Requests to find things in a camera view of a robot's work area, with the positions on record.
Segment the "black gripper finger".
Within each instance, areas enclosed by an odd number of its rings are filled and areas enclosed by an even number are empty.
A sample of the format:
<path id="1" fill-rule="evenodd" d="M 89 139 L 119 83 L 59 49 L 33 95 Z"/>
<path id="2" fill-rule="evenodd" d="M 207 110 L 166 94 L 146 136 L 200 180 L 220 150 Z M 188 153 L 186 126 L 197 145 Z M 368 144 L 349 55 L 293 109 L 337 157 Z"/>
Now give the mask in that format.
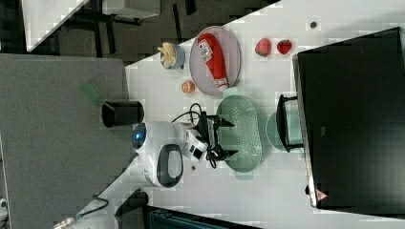
<path id="1" fill-rule="evenodd" d="M 230 121 L 227 121 L 225 118 L 220 117 L 218 115 L 214 116 L 214 126 L 215 127 L 234 127 L 234 124 Z"/>
<path id="2" fill-rule="evenodd" d="M 215 160 L 225 160 L 237 154 L 237 151 L 220 151 L 220 152 L 213 151 L 213 154 Z"/>

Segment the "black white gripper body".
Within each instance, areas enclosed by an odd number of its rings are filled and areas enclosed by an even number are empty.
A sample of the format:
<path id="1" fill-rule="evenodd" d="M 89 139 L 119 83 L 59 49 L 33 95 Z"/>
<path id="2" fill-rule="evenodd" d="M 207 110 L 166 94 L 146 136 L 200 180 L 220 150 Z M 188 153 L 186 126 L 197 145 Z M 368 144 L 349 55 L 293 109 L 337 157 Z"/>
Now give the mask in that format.
<path id="1" fill-rule="evenodd" d="M 217 130 L 220 118 L 217 115 L 203 114 L 197 125 L 183 123 L 185 129 L 185 145 L 182 153 L 194 163 L 200 162 L 204 156 L 209 160 L 219 160 L 219 153 L 214 151 L 218 146 Z"/>

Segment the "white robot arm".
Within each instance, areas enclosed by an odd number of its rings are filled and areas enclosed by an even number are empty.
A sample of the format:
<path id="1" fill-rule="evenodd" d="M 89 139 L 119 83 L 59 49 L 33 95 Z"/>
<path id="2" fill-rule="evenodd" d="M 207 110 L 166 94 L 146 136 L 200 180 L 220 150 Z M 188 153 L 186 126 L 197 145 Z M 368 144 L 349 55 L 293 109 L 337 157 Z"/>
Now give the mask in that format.
<path id="1" fill-rule="evenodd" d="M 119 218 L 130 212 L 144 187 L 172 188 L 183 175 L 183 159 L 210 163 L 233 156 L 218 142 L 217 131 L 233 124 L 219 115 L 198 114 L 198 122 L 142 122 L 133 132 L 136 152 L 130 164 L 79 213 L 53 229 L 121 229 Z"/>

